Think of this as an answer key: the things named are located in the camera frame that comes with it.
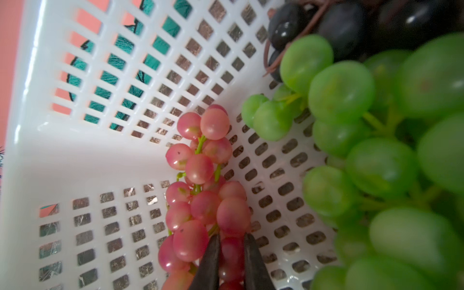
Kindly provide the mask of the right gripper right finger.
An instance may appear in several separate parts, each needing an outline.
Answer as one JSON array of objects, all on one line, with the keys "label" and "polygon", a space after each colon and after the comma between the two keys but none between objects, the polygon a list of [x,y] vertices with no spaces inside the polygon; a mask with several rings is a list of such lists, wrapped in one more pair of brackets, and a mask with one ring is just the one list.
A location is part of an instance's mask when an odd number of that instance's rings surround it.
[{"label": "right gripper right finger", "polygon": [[250,233],[244,236],[244,285],[246,290],[276,290],[259,251],[256,239]]}]

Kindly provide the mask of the white plastic perforated basket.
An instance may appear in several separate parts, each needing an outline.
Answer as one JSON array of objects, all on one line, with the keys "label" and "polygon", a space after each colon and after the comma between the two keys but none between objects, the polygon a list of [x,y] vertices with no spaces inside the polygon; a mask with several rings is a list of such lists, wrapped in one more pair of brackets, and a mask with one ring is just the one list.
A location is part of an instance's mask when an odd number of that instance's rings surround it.
[{"label": "white plastic perforated basket", "polygon": [[242,120],[271,97],[268,12],[280,1],[26,1],[1,189],[4,290],[159,290],[168,236],[164,199],[185,143],[183,113],[223,106],[233,155],[222,169],[248,194],[275,287],[306,290],[336,265],[335,233],[303,201],[325,154],[313,117],[278,142]]}]

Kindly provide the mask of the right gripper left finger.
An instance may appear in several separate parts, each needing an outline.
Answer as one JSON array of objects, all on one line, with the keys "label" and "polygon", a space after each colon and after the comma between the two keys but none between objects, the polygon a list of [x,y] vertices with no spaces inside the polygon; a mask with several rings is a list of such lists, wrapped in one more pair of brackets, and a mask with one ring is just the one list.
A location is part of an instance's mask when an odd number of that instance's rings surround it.
[{"label": "right gripper left finger", "polygon": [[218,290],[219,265],[221,257],[221,237],[213,235],[188,290]]}]

